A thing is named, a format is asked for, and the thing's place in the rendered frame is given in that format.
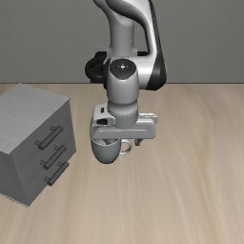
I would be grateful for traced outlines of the white porcelain mug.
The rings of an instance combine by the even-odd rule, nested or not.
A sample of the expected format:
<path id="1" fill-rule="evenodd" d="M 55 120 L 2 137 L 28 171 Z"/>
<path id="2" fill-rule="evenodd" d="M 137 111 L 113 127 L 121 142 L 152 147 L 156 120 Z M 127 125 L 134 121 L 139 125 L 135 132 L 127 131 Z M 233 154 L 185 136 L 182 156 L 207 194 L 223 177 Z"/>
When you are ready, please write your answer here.
<path id="1" fill-rule="evenodd" d="M 102 164 L 113 163 L 120 155 L 132 150 L 129 139 L 91 139 L 91 149 L 95 158 Z"/>

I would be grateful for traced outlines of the grey cabinet with drawers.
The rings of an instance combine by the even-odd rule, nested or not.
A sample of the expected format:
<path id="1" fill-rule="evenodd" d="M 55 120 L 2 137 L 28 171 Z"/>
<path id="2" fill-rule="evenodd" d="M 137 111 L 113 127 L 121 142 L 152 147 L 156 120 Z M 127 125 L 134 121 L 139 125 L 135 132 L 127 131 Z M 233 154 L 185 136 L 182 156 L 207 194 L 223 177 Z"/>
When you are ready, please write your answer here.
<path id="1" fill-rule="evenodd" d="M 0 95 L 0 194 L 29 206 L 75 152 L 68 97 L 24 84 Z"/>

